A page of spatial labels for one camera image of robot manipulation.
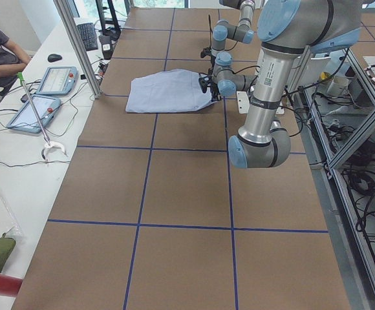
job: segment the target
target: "label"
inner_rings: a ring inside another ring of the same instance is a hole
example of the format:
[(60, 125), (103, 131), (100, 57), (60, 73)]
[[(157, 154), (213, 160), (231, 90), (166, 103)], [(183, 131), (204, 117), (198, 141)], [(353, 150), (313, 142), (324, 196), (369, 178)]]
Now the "label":
[(268, 70), (265, 76), (264, 85), (266, 86), (272, 85), (273, 75), (274, 75), (274, 63), (270, 63), (270, 66), (268, 67)]

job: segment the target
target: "computer mouse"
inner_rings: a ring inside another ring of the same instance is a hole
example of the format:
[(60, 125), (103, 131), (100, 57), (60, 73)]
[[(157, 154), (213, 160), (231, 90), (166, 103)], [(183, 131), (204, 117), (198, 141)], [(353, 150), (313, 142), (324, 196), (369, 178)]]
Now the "computer mouse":
[(47, 58), (47, 60), (50, 63), (53, 63), (53, 62), (61, 60), (61, 59), (63, 59), (63, 57), (61, 55), (58, 55), (58, 54), (49, 54), (48, 58)]

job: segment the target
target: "person's arm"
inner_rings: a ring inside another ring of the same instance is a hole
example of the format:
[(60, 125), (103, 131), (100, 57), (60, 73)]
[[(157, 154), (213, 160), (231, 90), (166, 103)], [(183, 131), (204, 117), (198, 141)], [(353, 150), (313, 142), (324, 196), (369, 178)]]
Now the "person's arm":
[(20, 47), (17, 43), (13, 42), (11, 39), (9, 39), (5, 44), (4, 47), (9, 49), (11, 52), (13, 52), (20, 61), (22, 61), (24, 64), (28, 64), (31, 60), (31, 57)]
[(18, 72), (21, 72), (25, 69), (27, 65), (24, 63), (14, 63), (12, 65), (0, 65), (0, 78), (6, 76), (14, 76)]

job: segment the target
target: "tablet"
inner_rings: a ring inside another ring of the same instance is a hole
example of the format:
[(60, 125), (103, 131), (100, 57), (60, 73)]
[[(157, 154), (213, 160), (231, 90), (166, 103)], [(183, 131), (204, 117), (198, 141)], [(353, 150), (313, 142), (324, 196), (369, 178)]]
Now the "tablet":
[(64, 96), (74, 87), (78, 77), (76, 67), (48, 67), (36, 94)]
[[(48, 97), (36, 94), (32, 95), (32, 100), (34, 101), (34, 105), (37, 108), (43, 126), (46, 127), (59, 110), (61, 100), (56, 97)], [(41, 128), (39, 127), (39, 124), (37, 122), (37, 117), (32, 110), (29, 100), (24, 103), (24, 105), (10, 120), (6, 127), (13, 130), (31, 132), (34, 134), (41, 131)]]

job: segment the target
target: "green handle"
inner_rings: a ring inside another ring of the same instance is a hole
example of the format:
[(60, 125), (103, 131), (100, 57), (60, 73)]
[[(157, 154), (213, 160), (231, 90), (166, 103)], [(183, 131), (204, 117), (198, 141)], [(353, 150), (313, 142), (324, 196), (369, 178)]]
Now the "green handle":
[(24, 77), (22, 76), (22, 72), (18, 72), (17, 77), (19, 78), (20, 82), (24, 82)]

